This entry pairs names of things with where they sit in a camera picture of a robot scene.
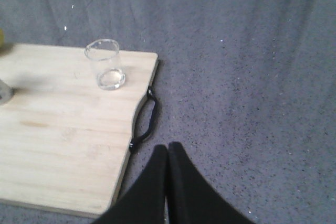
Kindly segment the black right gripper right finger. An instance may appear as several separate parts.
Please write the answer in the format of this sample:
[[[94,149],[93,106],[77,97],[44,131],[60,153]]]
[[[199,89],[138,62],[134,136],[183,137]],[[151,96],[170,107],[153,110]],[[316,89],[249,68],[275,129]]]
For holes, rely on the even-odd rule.
[[[252,223],[213,189],[180,142],[169,144],[168,155],[170,223]]]

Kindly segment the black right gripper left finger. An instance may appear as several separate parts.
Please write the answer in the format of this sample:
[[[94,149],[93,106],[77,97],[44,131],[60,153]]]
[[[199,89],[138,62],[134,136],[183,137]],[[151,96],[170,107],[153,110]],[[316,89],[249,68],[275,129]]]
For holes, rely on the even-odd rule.
[[[93,223],[164,223],[167,148],[156,145],[129,190]]]

